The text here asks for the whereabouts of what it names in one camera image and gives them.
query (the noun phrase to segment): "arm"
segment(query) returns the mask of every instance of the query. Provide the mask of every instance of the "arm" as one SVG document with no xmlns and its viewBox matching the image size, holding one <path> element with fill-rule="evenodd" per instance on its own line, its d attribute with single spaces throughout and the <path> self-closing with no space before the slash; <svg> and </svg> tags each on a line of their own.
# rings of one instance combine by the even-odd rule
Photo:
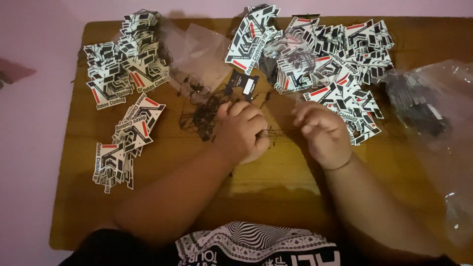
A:
<svg viewBox="0 0 473 266">
<path fill-rule="evenodd" d="M 293 113 L 294 124 L 302 127 L 311 155 L 324 169 L 337 213 L 362 251 L 373 255 L 376 247 L 364 245 L 360 232 L 381 247 L 433 257 L 441 255 L 430 231 L 378 183 L 352 152 L 341 117 L 316 102 L 299 104 Z"/>
<path fill-rule="evenodd" d="M 222 123 L 213 143 L 189 163 L 124 202 L 114 215 L 117 227 L 153 245 L 177 240 L 212 200 L 231 170 L 268 149 L 269 139 L 255 137 L 267 127 L 260 109 L 246 102 L 233 106 L 226 103 L 217 116 Z"/>
</svg>

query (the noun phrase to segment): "wooden table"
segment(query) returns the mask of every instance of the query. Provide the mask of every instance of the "wooden table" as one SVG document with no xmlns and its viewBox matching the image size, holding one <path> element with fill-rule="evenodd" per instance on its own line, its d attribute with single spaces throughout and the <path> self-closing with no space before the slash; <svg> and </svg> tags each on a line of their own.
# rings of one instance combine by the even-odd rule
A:
<svg viewBox="0 0 473 266">
<path fill-rule="evenodd" d="M 320 24 L 352 25 L 369 19 L 323 17 Z M 385 20 L 396 43 L 392 58 L 397 68 L 411 69 L 446 59 L 473 62 L 473 35 L 469 34 L 473 19 L 374 18 L 375 21 L 380 19 Z M 289 22 L 290 18 L 278 19 L 281 28 L 286 28 Z M 235 24 L 231 25 L 231 19 L 177 19 L 174 23 L 184 31 L 190 23 L 195 23 L 222 34 Z M 82 45 L 110 41 L 120 27 L 120 21 L 88 23 Z M 104 194 L 103 187 L 92 181 L 96 143 L 111 142 L 114 126 L 138 94 L 128 96 L 126 104 L 97 111 L 85 84 L 86 71 L 87 64 L 80 60 L 54 203 L 50 234 L 53 249 L 73 250 L 120 202 L 185 163 L 204 145 L 197 134 L 179 129 L 184 98 L 178 97 L 176 90 L 166 83 L 148 93 L 150 98 L 167 106 L 150 135 L 154 142 L 145 146 L 142 156 L 135 160 L 135 190 L 117 185 L 111 194 Z M 261 75 L 257 69 L 252 74 Z M 447 254 L 458 262 L 472 262 L 473 254 L 467 250 L 473 250 L 473 245 L 457 248 L 447 240 L 443 197 L 427 179 L 382 89 L 372 87 L 372 90 L 386 117 L 377 121 L 383 132 L 355 147 L 355 152 L 394 195 L 435 232 Z M 292 126 L 290 111 L 295 102 L 278 95 L 260 78 L 255 88 L 255 94 L 260 96 L 254 103 L 261 104 L 264 98 L 261 95 L 268 91 L 273 93 L 263 111 L 274 130 L 273 145 L 259 160 L 234 170 L 233 177 L 225 181 L 193 229 L 213 229 L 230 221 L 249 221 L 306 228 L 330 240 L 337 239 L 338 225 L 333 209 L 323 200 L 326 193 L 320 180 L 322 175 L 308 157 L 301 134 Z"/>
</svg>

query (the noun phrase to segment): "hand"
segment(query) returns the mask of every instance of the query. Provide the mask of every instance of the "hand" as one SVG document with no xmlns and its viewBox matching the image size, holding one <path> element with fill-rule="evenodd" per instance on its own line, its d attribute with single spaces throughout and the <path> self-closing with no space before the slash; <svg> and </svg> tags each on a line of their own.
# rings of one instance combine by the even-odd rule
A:
<svg viewBox="0 0 473 266">
<path fill-rule="evenodd" d="M 260 109 L 248 102 L 227 102 L 218 109 L 217 118 L 220 125 L 213 143 L 228 160 L 245 164 L 268 149 L 268 122 Z"/>
<path fill-rule="evenodd" d="M 294 125 L 301 127 L 309 151 L 325 170 L 338 169 L 351 158 L 350 136 L 343 119 L 325 106 L 307 101 L 296 106 Z"/>
</svg>

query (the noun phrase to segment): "left hand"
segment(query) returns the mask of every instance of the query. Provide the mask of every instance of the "left hand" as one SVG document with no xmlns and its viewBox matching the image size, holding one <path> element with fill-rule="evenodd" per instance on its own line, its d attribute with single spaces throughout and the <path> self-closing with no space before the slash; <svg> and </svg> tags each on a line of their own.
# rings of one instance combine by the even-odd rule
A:
<svg viewBox="0 0 473 266">
<path fill-rule="evenodd" d="M 217 111 L 219 122 L 213 140 L 228 160 L 238 164 L 254 161 L 268 150 L 268 122 L 263 112 L 248 102 L 224 103 Z"/>
</svg>

